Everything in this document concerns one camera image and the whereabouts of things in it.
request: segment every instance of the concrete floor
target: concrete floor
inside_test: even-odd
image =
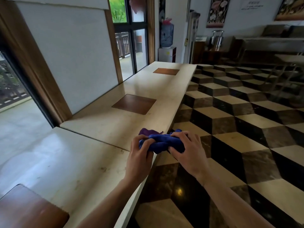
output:
[[[136,63],[137,70],[140,70],[147,65],[146,56],[142,52],[136,53]],[[123,74],[123,80],[131,77],[133,75],[131,56],[120,59],[120,67]]]
[[[52,127],[33,99],[0,113],[0,167]]]

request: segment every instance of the wooden railing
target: wooden railing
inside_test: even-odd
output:
[[[0,109],[27,97],[28,92],[0,52]]]
[[[128,33],[116,33],[116,42],[119,52],[119,58],[125,58],[130,54],[130,41]]]

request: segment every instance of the square wooden panel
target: square wooden panel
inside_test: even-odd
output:
[[[23,185],[0,199],[0,227],[62,228],[69,214]]]
[[[179,70],[167,69],[167,68],[158,68],[154,73],[168,74],[168,75],[177,75]]]
[[[146,115],[155,102],[156,99],[126,94],[118,102],[112,105],[112,107],[136,114]]]

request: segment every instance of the green plant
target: green plant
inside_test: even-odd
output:
[[[109,0],[114,23],[127,22],[124,0]]]

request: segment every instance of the microfiber towel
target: microfiber towel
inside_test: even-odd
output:
[[[150,145],[148,151],[153,151],[156,154],[161,153],[162,151],[168,150],[169,146],[175,148],[178,152],[183,153],[185,147],[183,142],[177,137],[171,137],[170,134],[151,134],[148,137],[153,138],[155,142]],[[139,148],[142,147],[145,140],[139,141]]]

